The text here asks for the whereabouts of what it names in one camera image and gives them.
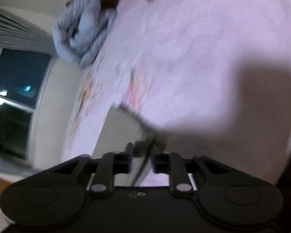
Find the grey-green pants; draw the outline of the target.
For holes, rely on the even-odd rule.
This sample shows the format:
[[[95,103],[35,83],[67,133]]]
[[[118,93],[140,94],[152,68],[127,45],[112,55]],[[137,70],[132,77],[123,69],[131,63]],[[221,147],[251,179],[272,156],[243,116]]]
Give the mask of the grey-green pants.
[[[106,153],[123,153],[127,145],[132,144],[134,158],[131,171],[128,174],[115,175],[116,186],[139,186],[152,172],[150,163],[150,146],[154,143],[154,131],[141,120],[122,107],[112,106],[106,116],[97,144],[93,151],[94,159],[101,158]]]

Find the pink floral bed sheet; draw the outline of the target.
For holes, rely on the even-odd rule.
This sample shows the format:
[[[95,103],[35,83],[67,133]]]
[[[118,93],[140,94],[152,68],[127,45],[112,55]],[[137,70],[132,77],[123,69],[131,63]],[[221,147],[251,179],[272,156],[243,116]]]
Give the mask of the pink floral bed sheet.
[[[120,0],[62,161],[98,148],[112,106],[167,151],[278,182],[291,158],[291,0]]]

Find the rolled light blue quilt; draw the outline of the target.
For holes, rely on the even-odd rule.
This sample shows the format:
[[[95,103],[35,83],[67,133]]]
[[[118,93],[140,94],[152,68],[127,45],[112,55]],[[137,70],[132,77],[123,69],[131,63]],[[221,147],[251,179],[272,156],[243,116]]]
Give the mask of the rolled light blue quilt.
[[[116,15],[116,9],[101,9],[100,0],[73,0],[53,28],[58,56],[81,69],[93,64]]]

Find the grey curtain near headboard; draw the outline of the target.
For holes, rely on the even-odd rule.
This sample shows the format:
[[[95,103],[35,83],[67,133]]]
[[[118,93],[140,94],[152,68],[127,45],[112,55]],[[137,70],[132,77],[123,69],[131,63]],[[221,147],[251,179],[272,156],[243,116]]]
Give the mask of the grey curtain near headboard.
[[[0,47],[56,55],[50,34],[2,9],[0,9]]]

